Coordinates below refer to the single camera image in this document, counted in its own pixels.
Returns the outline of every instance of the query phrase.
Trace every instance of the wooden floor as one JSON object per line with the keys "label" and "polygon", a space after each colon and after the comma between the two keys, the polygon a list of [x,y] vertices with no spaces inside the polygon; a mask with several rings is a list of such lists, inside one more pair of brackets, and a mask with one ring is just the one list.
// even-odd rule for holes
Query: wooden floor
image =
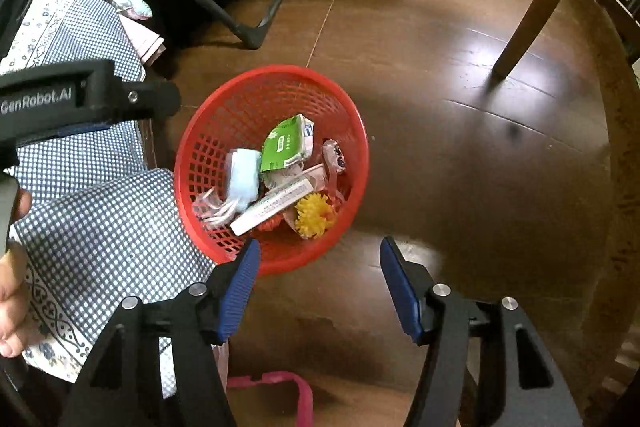
{"label": "wooden floor", "polygon": [[[257,22],[268,1],[232,11]],[[380,271],[389,233],[463,295],[515,297],[577,384],[572,346],[610,215],[607,130],[570,0],[512,76],[488,89],[530,1],[285,0],[260,50],[214,24],[175,57],[183,107],[169,125],[174,147],[213,90],[273,63],[339,83],[369,134],[369,185],[352,230],[318,261],[258,280],[232,338],[233,374],[309,376],[319,426],[342,425],[338,417],[401,425],[424,350],[402,333]],[[290,391],[282,406],[234,392],[241,424],[259,410],[261,425],[293,425]],[[379,412],[364,418],[366,401]]]}

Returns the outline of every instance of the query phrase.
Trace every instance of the pink strap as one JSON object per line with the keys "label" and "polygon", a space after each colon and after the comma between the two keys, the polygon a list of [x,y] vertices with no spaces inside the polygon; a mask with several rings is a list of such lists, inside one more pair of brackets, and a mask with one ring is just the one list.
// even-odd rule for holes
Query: pink strap
{"label": "pink strap", "polygon": [[293,380],[298,385],[298,418],[296,427],[313,427],[314,424],[314,396],[311,386],[304,378],[289,371],[273,371],[265,373],[261,380],[252,380],[251,377],[231,377],[226,381],[227,387],[253,387],[262,383],[280,383]]}

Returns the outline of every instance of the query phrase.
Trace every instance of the basket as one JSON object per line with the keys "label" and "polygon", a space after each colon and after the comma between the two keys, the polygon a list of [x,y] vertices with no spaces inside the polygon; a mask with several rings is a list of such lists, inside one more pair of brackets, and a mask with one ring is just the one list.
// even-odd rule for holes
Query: basket
{"label": "basket", "polygon": [[[305,168],[322,161],[326,138],[340,144],[347,171],[338,188],[346,202],[323,236],[304,240],[286,224],[272,232],[253,230],[238,237],[229,227],[206,230],[193,214],[198,194],[217,187],[225,198],[225,159],[233,148],[260,150],[270,131],[298,113],[314,126],[314,154]],[[235,259],[247,237],[260,242],[260,275],[304,266],[329,250],[350,227],[369,175],[369,146],[358,110],[334,82],[297,66],[267,66],[247,71],[217,89],[197,110],[182,136],[175,163],[175,196],[191,240],[216,263]]]}

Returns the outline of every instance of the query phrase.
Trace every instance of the finger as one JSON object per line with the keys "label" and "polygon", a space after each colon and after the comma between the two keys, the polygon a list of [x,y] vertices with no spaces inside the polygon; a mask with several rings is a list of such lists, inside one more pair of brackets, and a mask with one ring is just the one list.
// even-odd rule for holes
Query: finger
{"label": "finger", "polygon": [[27,347],[37,344],[40,337],[32,320],[25,320],[5,341],[0,341],[0,355],[10,359],[17,357]]}
{"label": "finger", "polygon": [[0,303],[0,340],[5,341],[15,333],[24,322],[29,310],[29,287],[26,284]]}
{"label": "finger", "polygon": [[31,210],[31,202],[33,201],[33,198],[31,198],[31,193],[23,190],[23,188],[20,188],[18,190],[16,199],[18,200],[18,204],[15,206],[12,221],[17,221],[18,219],[26,216],[27,213]]}
{"label": "finger", "polygon": [[18,291],[27,273],[27,253],[20,243],[9,243],[0,259],[0,305]]}

